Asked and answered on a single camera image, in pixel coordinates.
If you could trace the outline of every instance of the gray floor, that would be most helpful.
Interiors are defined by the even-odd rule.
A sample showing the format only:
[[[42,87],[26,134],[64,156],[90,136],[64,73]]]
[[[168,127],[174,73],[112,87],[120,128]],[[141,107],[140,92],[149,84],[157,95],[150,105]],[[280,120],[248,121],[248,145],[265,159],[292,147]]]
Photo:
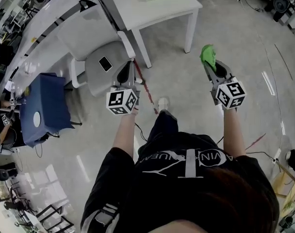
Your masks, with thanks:
[[[138,49],[137,60],[153,100],[160,96],[170,98],[180,131],[208,134],[218,141],[223,135],[223,117],[220,108],[213,104],[211,84],[199,58],[204,45],[214,44],[217,59],[231,67],[248,93],[238,110],[246,145],[266,134],[248,151],[265,151],[274,156],[280,146],[281,122],[277,96],[271,95],[262,75],[264,71],[267,73],[276,93],[262,39],[277,81],[284,125],[280,157],[283,158],[286,151],[295,149],[294,35],[287,27],[275,23],[271,14],[255,12],[246,4],[244,10],[236,0],[199,1],[203,8],[199,11],[190,53],[183,51],[186,17],[164,21],[141,31],[153,67],[145,68]],[[257,0],[248,1],[261,6]],[[282,53],[293,81],[274,44]],[[43,209],[51,203],[64,204],[67,218],[78,227],[101,162],[112,146],[119,118],[105,109],[105,97],[92,97],[87,86],[69,93],[67,101],[73,120],[78,120],[76,115],[79,115],[83,125],[60,132],[60,139],[50,138],[45,142],[41,159],[34,149],[21,148],[23,172],[18,180],[35,208]],[[142,88],[136,122],[146,137],[155,119],[153,105]],[[139,145],[143,144],[137,130],[136,138]],[[259,160],[269,179],[279,172],[264,154],[252,156]]]

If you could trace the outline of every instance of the white round object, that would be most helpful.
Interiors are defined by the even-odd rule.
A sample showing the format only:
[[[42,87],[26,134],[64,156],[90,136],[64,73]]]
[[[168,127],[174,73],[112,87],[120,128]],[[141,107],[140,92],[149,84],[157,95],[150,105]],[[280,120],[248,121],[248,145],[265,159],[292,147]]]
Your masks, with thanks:
[[[33,123],[34,123],[35,127],[39,127],[40,126],[41,116],[40,116],[40,113],[38,111],[34,113]]]

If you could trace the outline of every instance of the blue tablecloth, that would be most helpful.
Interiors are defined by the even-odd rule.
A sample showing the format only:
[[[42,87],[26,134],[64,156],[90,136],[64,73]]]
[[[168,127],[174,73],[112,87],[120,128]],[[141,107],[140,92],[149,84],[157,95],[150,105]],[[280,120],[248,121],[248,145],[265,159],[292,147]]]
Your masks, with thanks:
[[[52,74],[39,74],[29,86],[30,94],[26,104],[20,106],[20,121],[23,140],[34,147],[47,132],[54,134],[65,128],[74,128],[70,122],[64,92],[65,78]],[[35,127],[33,116],[41,117],[39,127]]]

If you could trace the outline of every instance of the gray chair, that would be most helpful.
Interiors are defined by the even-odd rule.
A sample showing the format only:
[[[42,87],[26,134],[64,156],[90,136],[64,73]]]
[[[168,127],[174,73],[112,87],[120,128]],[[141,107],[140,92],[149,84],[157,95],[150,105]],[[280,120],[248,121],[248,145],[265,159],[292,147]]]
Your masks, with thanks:
[[[58,38],[73,56],[70,73],[75,88],[86,84],[77,80],[79,65],[84,65],[87,84],[95,97],[108,91],[118,78],[122,78],[129,87],[132,82],[143,82],[135,76],[122,77],[120,74],[122,70],[126,76],[135,73],[135,53],[125,33],[115,31],[100,5],[66,20]]]

